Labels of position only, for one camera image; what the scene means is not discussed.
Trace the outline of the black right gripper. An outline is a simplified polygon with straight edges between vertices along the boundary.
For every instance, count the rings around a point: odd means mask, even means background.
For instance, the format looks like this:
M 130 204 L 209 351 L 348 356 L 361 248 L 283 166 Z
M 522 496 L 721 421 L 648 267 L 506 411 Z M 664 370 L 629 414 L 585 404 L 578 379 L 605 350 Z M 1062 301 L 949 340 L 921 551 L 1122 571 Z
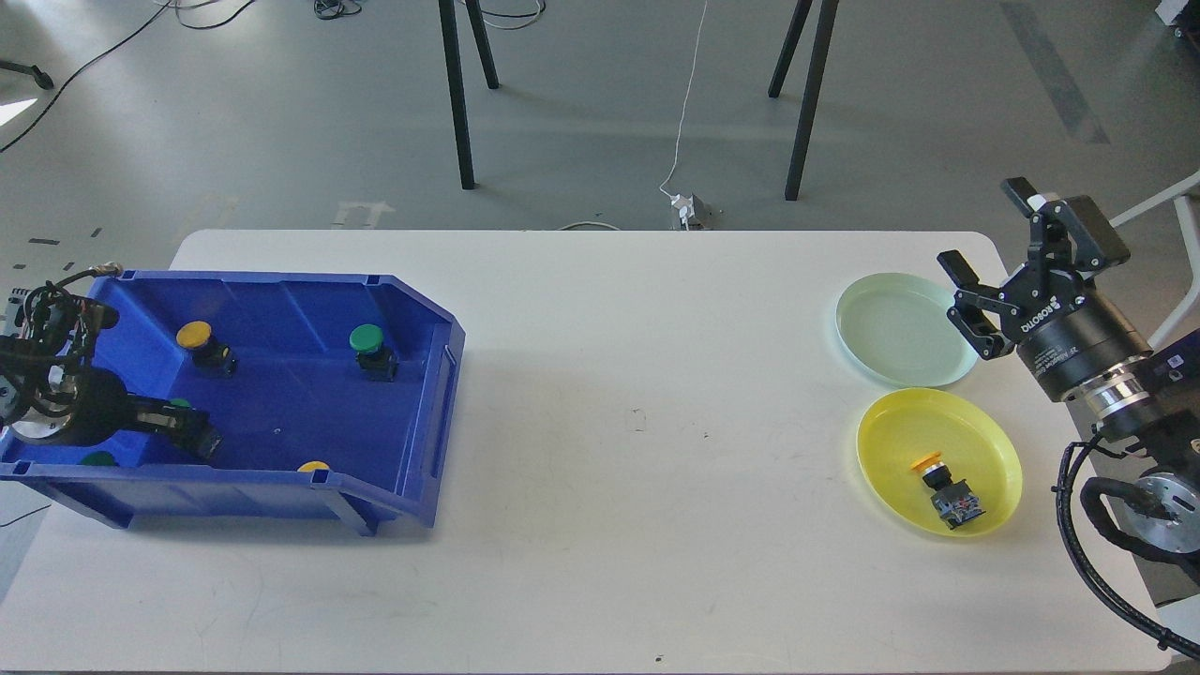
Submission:
M 946 316 L 984 360 L 1015 351 L 1054 402 L 1151 346 L 1088 277 L 1130 258 L 1116 228 L 1086 195 L 1040 195 L 1024 177 L 1001 183 L 1027 219 L 1026 263 L 1001 289 L 980 282 L 956 249 L 936 261 L 954 285 Z

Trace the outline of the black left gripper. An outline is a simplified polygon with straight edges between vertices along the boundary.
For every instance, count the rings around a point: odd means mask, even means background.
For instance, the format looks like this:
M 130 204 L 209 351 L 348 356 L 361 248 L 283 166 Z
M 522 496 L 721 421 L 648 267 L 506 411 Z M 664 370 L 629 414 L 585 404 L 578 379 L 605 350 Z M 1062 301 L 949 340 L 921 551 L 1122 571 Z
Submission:
M 185 401 L 131 395 L 110 370 L 89 370 L 74 384 L 74 402 L 66 414 L 47 417 L 30 410 L 8 426 L 17 440 L 41 447 L 94 447 L 127 428 L 158 435 L 198 460 L 211 460 L 222 444 L 206 411 Z

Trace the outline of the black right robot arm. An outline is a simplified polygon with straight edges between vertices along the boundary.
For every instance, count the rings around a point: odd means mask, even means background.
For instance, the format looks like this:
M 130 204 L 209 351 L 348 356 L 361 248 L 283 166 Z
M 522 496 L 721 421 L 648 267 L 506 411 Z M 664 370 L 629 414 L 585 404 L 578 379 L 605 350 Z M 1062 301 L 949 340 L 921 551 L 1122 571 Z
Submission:
M 1016 353 L 1051 401 L 1082 401 L 1091 440 L 1064 449 L 1052 491 L 1058 534 L 1085 585 L 1159 649 L 1196 659 L 1196 643 L 1126 601 L 1086 556 L 1080 504 L 1098 534 L 1196 579 L 1196 333 L 1154 350 L 1102 294 L 1097 275 L 1130 252 L 1088 196 L 1058 198 L 1025 178 L 1001 187 L 1031 227 L 1026 259 L 998 287 L 956 249 L 938 253 L 954 283 L 947 317 L 982 359 Z

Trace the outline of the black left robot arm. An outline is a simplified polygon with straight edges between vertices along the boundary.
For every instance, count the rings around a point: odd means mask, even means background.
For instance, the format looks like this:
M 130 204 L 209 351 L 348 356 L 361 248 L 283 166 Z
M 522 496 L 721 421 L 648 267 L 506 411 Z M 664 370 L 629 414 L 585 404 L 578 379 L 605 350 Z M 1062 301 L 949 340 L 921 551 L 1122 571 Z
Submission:
M 137 395 L 94 363 L 98 338 L 120 313 L 68 285 L 124 271 L 116 263 L 86 265 L 18 301 L 14 333 L 2 334 L 2 428 L 36 447 L 98 447 L 120 432 L 146 434 L 210 460 L 223 437 L 206 411 Z

